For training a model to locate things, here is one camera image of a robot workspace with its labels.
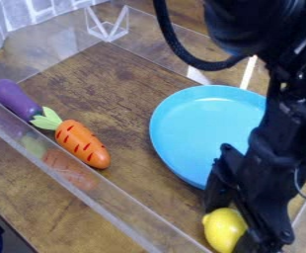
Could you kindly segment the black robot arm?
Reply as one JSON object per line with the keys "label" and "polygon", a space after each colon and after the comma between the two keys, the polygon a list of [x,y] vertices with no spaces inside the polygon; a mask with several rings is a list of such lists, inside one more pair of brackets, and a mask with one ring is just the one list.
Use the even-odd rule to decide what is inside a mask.
{"label": "black robot arm", "polygon": [[206,23],[218,45],[257,55],[270,76],[249,150],[221,146],[206,211],[236,205],[244,216],[233,253],[280,253],[295,241],[288,205],[306,183],[306,0],[208,0]]}

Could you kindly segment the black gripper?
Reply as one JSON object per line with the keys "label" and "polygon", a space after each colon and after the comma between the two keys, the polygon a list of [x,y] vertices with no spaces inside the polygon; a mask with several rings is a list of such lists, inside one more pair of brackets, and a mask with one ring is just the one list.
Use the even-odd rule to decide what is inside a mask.
{"label": "black gripper", "polygon": [[288,205],[306,183],[306,100],[269,102],[249,150],[221,146],[205,211],[236,205],[248,223],[233,253],[284,253],[295,241]]}

